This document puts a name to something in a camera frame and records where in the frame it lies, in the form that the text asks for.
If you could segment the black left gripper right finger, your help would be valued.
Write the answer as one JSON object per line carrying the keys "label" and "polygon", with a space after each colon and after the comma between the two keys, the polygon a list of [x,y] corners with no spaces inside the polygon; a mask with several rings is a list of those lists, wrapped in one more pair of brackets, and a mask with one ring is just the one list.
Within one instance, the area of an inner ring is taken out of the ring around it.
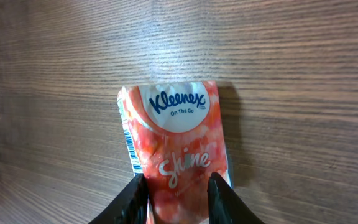
{"label": "black left gripper right finger", "polygon": [[209,177],[207,193],[209,224],[264,224],[219,173]]}

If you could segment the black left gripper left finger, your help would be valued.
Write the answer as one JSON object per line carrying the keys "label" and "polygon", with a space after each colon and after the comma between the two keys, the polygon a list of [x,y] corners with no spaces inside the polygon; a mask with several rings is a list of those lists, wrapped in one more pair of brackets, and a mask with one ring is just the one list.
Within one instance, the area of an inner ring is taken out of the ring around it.
{"label": "black left gripper left finger", "polygon": [[149,191],[143,174],[137,174],[89,224],[146,224]]}

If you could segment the red Kleenex tissue pack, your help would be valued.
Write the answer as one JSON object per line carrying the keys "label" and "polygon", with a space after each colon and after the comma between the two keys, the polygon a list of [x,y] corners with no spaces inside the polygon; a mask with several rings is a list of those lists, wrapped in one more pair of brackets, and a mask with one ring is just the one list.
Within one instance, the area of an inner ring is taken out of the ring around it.
{"label": "red Kleenex tissue pack", "polygon": [[201,223],[208,179],[230,181],[215,81],[125,86],[117,104],[132,170],[149,189],[149,223]]}

